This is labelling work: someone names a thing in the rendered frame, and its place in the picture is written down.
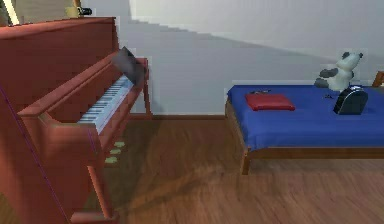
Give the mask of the red pillow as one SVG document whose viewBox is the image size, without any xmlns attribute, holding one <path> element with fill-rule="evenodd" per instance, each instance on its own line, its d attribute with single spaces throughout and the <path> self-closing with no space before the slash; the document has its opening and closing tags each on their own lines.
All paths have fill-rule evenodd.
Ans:
<svg viewBox="0 0 384 224">
<path fill-rule="evenodd" d="M 261 110 L 288 110 L 294 111 L 295 105 L 282 94 L 247 94 L 245 96 L 248 106 L 253 111 Z"/>
</svg>

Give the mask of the bed with blue cover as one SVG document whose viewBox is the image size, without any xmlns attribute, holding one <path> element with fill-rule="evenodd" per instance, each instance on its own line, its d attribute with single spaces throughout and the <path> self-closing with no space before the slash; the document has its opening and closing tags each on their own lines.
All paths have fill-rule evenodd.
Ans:
<svg viewBox="0 0 384 224">
<path fill-rule="evenodd" d="M 270 89 L 296 107 L 253 111 L 245 96 Z M 225 115 L 241 147 L 240 172 L 263 159 L 384 158 L 384 94 L 367 87 L 361 115 L 333 111 L 337 95 L 312 85 L 235 85 L 227 93 Z"/>
</svg>

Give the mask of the red-brown upright piano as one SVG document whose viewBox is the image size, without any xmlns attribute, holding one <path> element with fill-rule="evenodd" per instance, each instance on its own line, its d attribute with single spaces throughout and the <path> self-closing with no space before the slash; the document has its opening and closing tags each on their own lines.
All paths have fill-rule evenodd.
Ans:
<svg viewBox="0 0 384 224">
<path fill-rule="evenodd" d="M 112 63 L 112 17 L 0 27 L 0 193 L 21 224 L 118 224 L 103 168 L 148 95 Z"/>
</svg>

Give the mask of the black and white toy panda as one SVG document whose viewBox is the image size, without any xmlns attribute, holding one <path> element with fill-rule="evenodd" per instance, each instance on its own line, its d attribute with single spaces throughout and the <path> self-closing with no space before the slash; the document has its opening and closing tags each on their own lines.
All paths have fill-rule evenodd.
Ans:
<svg viewBox="0 0 384 224">
<path fill-rule="evenodd" d="M 349 87 L 354 78 L 354 69 L 364 54 L 361 52 L 344 52 L 341 59 L 332 69 L 323 69 L 315 79 L 314 85 L 318 88 L 328 88 L 332 91 L 342 92 Z"/>
</svg>

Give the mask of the yellow mug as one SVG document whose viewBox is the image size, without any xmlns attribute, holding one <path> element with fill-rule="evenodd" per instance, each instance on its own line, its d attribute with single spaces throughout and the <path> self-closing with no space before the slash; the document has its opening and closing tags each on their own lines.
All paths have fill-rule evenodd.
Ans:
<svg viewBox="0 0 384 224">
<path fill-rule="evenodd" d="M 77 7 L 71 6 L 65 8 L 65 13 L 69 18 L 79 18 L 80 14 Z"/>
</svg>

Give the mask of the black rounded bag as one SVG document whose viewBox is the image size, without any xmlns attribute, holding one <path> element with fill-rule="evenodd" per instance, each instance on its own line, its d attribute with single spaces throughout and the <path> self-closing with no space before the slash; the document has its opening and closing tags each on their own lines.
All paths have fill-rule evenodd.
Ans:
<svg viewBox="0 0 384 224">
<path fill-rule="evenodd" d="M 350 86 L 343 90 L 333 111 L 338 115 L 361 115 L 368 101 L 368 93 L 360 86 Z"/>
</svg>

